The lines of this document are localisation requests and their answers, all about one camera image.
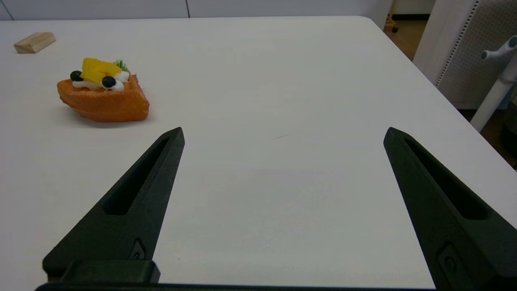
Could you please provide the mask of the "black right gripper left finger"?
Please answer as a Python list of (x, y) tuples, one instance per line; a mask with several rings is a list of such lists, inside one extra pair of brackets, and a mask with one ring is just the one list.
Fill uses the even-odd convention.
[(162, 134), (45, 256), (48, 278), (76, 260), (153, 258), (185, 139)]

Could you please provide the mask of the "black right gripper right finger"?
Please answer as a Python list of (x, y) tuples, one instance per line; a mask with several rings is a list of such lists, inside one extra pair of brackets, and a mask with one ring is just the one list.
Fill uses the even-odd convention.
[(436, 289), (515, 291), (515, 227), (409, 134), (384, 148)]

